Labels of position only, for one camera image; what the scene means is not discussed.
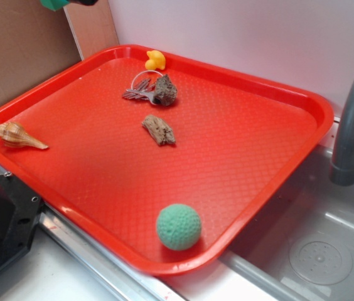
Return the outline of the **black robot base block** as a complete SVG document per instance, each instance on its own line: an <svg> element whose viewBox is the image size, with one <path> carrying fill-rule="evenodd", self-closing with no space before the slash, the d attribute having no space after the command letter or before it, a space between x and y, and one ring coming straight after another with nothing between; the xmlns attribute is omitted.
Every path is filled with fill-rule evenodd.
<svg viewBox="0 0 354 301"><path fill-rule="evenodd" d="M42 205L18 177L0 175L0 273L30 251Z"/></svg>

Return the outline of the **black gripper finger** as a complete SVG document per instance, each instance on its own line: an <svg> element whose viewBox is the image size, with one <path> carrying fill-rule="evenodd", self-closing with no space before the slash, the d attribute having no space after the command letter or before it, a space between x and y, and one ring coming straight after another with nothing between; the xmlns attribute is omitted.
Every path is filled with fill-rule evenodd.
<svg viewBox="0 0 354 301"><path fill-rule="evenodd" d="M98 2L98 0L70 0L70 2L83 6L93 6Z"/></svg>

